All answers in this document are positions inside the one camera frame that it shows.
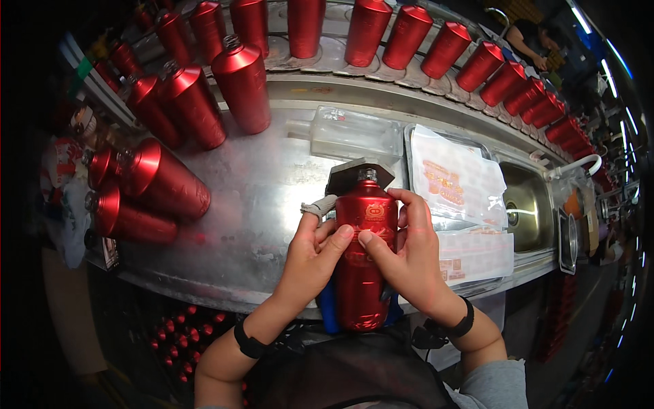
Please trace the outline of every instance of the forearm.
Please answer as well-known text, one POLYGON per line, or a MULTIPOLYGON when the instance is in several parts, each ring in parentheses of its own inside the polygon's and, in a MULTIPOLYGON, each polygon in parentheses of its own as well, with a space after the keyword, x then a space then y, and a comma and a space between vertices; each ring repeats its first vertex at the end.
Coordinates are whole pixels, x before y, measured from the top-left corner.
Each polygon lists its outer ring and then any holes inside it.
MULTIPOLYGON (((299 313, 273 294, 243 322, 243 330, 263 344, 272 343, 299 313)), ((241 382, 257 360, 241 352, 230 329, 202 355, 196 371, 196 406, 240 407, 241 382)))
MULTIPOLYGON (((441 297, 440 303, 428 315, 443 327, 455 327, 467 315, 468 307, 452 290, 441 297)), ((506 348, 502 333, 495 323, 475 308, 472 328, 460 338, 450 338, 452 344, 461 351, 464 373, 467 374, 479 365, 506 359, 506 348)))

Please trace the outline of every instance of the white faucet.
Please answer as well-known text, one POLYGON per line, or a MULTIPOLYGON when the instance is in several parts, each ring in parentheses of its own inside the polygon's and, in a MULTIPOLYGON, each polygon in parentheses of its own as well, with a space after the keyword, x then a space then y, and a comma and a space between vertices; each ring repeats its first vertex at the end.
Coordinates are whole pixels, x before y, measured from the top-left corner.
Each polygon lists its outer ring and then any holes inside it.
POLYGON ((582 165, 595 162, 593 166, 591 166, 590 169, 588 169, 588 173, 590 175, 594 175, 595 172, 597 172, 600 169, 600 166, 602 166, 602 157, 598 154, 592 154, 588 156, 584 156, 583 158, 579 159, 577 162, 572 162, 569 165, 565 165, 563 167, 558 167, 556 169, 552 169, 551 171, 545 172, 544 177, 545 180, 548 182, 551 182, 553 179, 558 179, 566 173, 567 171, 573 170, 574 168, 578 168, 582 165))

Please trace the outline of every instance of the sink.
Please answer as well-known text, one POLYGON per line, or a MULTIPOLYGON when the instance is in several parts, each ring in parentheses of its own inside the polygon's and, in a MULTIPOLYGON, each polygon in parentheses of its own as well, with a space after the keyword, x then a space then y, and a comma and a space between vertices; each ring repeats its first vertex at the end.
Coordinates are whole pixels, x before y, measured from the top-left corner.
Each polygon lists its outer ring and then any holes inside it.
POLYGON ((510 162, 500 162, 500 169, 506 182, 503 197, 514 251, 523 253, 552 247, 554 218, 543 177, 510 162))

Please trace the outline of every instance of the gold logo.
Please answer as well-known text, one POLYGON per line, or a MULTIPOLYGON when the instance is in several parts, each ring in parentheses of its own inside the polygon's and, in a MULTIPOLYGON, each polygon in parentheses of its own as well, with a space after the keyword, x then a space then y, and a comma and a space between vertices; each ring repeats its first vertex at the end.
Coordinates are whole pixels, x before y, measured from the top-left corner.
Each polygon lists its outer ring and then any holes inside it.
POLYGON ((386 220, 386 209, 379 203, 371 203, 366 208, 366 221, 383 222, 386 220))

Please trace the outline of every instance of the left hand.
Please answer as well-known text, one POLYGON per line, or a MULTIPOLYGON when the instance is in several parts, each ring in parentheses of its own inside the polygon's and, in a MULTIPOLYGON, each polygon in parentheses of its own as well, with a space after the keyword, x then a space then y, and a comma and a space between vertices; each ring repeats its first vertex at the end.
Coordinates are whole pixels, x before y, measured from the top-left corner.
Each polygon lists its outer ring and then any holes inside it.
POLYGON ((352 241, 352 226, 344 224, 336 232, 335 229, 335 220, 318 227, 318 217, 304 213, 288 246, 284 272, 274 295, 298 313, 325 288, 336 263, 352 241))

